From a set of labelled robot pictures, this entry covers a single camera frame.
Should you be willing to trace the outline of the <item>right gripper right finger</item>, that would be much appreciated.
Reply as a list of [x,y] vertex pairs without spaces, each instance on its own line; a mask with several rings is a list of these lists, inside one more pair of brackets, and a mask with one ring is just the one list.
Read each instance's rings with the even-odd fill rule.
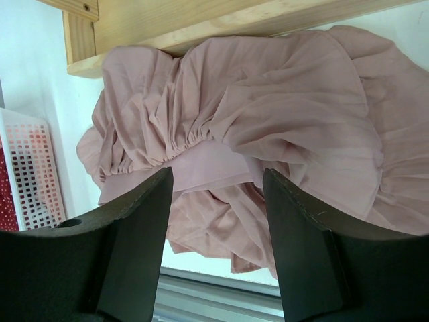
[[267,169],[263,192],[286,321],[427,321],[428,237],[361,221]]

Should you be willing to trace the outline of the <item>wooden clothes rack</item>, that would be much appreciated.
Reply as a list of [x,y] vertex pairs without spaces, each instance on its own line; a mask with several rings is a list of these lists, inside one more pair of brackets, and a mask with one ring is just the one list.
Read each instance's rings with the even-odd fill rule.
[[183,55],[215,36],[278,36],[409,1],[46,1],[62,11],[67,73],[100,78],[117,46]]

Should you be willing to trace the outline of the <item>pink skirt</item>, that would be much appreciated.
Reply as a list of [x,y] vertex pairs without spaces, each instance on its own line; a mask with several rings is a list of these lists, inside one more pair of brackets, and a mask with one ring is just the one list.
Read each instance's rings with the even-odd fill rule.
[[177,253],[275,272],[263,173],[357,219],[428,233],[428,72],[394,42],[336,26],[211,38],[181,58],[118,47],[76,152],[100,204],[163,167]]

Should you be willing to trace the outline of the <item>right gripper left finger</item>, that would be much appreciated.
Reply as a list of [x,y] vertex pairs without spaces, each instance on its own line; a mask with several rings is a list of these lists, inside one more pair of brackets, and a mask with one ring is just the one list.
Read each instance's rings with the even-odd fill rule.
[[56,228],[1,233],[2,321],[151,321],[174,178]]

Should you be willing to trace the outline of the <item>white plastic basket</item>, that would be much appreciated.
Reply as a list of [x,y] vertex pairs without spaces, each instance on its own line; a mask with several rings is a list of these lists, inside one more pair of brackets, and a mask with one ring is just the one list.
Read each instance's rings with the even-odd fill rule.
[[65,221],[48,124],[2,109],[1,148],[19,231],[56,227]]

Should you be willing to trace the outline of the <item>red polka dot cloth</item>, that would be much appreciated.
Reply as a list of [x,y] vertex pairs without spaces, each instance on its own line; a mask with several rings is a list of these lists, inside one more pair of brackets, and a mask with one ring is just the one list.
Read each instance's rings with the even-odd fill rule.
[[19,231],[19,225],[15,213],[13,202],[13,195],[11,192],[11,185],[9,175],[7,172],[7,165],[3,148],[1,148],[1,167],[0,167],[0,220],[1,231]]

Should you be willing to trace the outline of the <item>aluminium mounting rail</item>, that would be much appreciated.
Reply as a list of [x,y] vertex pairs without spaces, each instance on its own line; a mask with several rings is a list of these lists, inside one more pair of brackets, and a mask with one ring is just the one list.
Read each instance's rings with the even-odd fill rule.
[[283,321],[280,290],[247,280],[162,268],[154,321]]

